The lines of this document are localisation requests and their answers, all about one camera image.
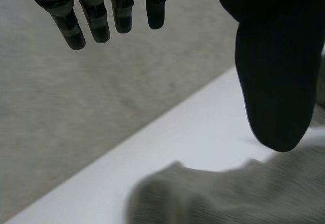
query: white surface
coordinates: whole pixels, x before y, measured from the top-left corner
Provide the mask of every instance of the white surface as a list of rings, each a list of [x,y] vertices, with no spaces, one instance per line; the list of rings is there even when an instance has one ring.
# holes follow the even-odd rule
[[[271,153],[249,128],[231,69],[7,224],[120,224],[134,184],[174,160],[219,171]]]

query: gray cloth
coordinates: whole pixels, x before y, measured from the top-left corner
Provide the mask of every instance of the gray cloth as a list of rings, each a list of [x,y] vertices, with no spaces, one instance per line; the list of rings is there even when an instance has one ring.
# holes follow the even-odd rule
[[[299,147],[226,172],[174,163],[134,189],[132,224],[324,224],[325,146]]]
[[[325,125],[325,107],[318,104],[315,105],[313,117],[310,122],[310,127],[319,127]]]

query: robotic hand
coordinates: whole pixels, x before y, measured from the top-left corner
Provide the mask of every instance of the robotic hand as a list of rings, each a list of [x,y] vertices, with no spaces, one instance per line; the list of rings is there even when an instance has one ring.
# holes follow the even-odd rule
[[[79,0],[94,39],[109,40],[104,0]],[[146,0],[152,29],[164,23],[166,0]],[[73,0],[36,0],[48,11],[68,45],[85,40]],[[235,61],[250,126],[257,139],[276,151],[297,146],[316,102],[316,83],[325,43],[325,0],[220,0],[239,23]],[[112,0],[115,26],[132,26],[133,0]]]
[[[55,21],[70,48],[80,50],[85,47],[85,38],[73,10],[74,0],[35,0]],[[87,19],[92,36],[97,43],[110,39],[107,10],[104,0],[79,0]],[[152,29],[164,24],[166,0],[146,0],[148,23]],[[125,34],[132,28],[133,0],[112,0],[116,30]]]

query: gray carpet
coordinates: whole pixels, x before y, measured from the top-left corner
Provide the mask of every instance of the gray carpet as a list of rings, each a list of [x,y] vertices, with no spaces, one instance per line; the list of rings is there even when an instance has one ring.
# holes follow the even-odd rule
[[[76,52],[33,0],[0,0],[0,223],[233,65],[237,24],[218,0],[168,0],[161,30],[135,0],[127,35],[109,1],[106,44],[76,4]]]

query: black fingertip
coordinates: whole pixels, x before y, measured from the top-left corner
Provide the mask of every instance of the black fingertip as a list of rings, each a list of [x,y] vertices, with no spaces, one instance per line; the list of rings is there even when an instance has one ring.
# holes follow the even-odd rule
[[[108,27],[94,28],[91,30],[91,33],[94,40],[99,44],[109,41],[111,37]]]
[[[125,18],[115,18],[115,27],[116,30],[120,34],[127,34],[132,29],[132,18],[131,17],[125,17]]]
[[[311,121],[314,102],[312,96],[296,91],[265,89],[264,93],[245,91],[246,108],[251,129],[265,146],[279,152],[294,149]]]
[[[165,22],[165,4],[147,5],[148,24],[151,29],[160,29]]]
[[[76,34],[64,38],[69,47],[73,50],[81,50],[86,46],[86,41],[82,34]]]

